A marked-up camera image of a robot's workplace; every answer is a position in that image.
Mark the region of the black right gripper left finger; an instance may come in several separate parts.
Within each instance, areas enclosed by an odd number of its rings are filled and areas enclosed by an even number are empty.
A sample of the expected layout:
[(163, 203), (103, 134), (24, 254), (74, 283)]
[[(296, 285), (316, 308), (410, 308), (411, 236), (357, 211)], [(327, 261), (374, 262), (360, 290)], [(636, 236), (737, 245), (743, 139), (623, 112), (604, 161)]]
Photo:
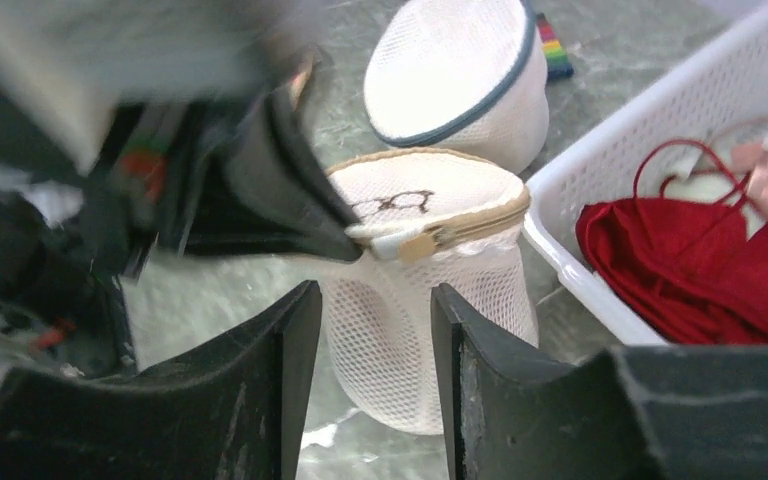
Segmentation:
[(321, 309), (302, 282), (129, 379), (0, 359), (0, 479), (294, 478)]

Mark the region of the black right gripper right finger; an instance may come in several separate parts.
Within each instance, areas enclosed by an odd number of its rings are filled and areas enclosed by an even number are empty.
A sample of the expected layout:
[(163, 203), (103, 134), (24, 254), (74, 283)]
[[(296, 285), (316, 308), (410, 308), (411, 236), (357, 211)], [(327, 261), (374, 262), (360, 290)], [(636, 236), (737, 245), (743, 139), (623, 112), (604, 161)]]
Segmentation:
[(453, 287), (431, 293), (453, 479), (768, 479), (768, 346), (553, 359)]

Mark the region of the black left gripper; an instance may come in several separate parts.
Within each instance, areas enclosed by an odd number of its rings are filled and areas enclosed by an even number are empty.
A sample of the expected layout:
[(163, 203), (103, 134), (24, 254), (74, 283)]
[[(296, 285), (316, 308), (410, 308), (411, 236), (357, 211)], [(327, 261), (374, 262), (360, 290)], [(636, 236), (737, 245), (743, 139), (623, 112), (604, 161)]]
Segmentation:
[(270, 225), (210, 173), (219, 153), (196, 139), (209, 107), (183, 113), (171, 147), (159, 149), (127, 140), (143, 106), (118, 112), (101, 169), (82, 179), (0, 88), (0, 366), (132, 376), (121, 276), (140, 274), (155, 245), (207, 257), (266, 252)]

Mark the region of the beige-trimmed mesh laundry bag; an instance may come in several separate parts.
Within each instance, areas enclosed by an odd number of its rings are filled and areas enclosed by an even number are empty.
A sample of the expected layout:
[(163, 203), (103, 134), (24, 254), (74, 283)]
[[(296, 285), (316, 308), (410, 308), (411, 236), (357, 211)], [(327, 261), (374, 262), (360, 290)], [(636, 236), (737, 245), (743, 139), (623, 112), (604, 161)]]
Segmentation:
[(366, 155), (327, 176), (358, 217), (347, 233), (363, 250), (319, 268), (337, 379), (382, 424), (439, 435), (434, 287), (452, 286), (493, 323), (539, 341), (518, 246), (529, 191), (490, 161), (429, 147)]

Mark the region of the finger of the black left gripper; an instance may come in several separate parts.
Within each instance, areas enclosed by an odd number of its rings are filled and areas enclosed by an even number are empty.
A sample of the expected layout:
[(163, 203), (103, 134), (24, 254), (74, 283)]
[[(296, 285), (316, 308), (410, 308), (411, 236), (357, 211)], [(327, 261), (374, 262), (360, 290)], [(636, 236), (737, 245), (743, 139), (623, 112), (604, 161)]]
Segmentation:
[(214, 148), (185, 243), (188, 255), (309, 255), (353, 262), (358, 217), (326, 178), (288, 87), (211, 105)]

